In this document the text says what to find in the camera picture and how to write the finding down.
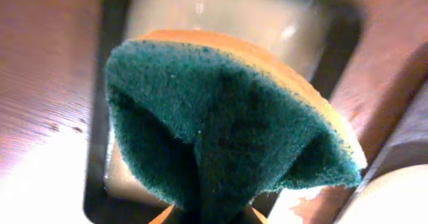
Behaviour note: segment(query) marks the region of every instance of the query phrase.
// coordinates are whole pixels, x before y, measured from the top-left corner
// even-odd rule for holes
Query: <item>black frame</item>
[[[108,146],[108,105],[104,94],[104,64],[112,48],[122,42],[130,0],[103,0],[102,24],[96,66],[96,87],[91,138],[86,169],[84,212],[94,223],[148,223],[163,209],[111,197],[104,187]],[[334,22],[327,35],[327,46],[311,84],[330,98],[362,32],[362,14],[349,0],[315,0],[329,8]],[[278,195],[258,196],[253,206],[267,216]]]

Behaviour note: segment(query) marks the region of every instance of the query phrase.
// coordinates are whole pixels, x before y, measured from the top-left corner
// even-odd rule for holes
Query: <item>wooden table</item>
[[[332,103],[372,160],[427,72],[427,46],[409,57],[428,41],[428,0],[359,1],[364,37]],[[100,2],[0,0],[0,223],[89,222],[82,200]],[[348,195],[326,189],[295,210],[305,223],[329,223]]]

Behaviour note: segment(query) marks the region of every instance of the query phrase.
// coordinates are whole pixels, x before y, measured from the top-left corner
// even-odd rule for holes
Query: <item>dark green fabric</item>
[[[120,151],[148,190],[203,223],[264,191],[355,186],[359,170],[311,106],[230,53],[129,41],[106,66]]]

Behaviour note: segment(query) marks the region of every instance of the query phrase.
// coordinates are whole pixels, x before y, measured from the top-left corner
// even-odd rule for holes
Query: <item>white round object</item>
[[[410,166],[369,183],[338,223],[427,223],[427,201],[428,164]]]

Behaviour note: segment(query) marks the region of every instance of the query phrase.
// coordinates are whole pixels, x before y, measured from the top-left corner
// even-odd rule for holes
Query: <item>sponge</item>
[[[106,65],[115,138],[161,199],[226,223],[282,188],[352,187],[364,154],[350,124],[278,58],[220,33],[160,30]]]

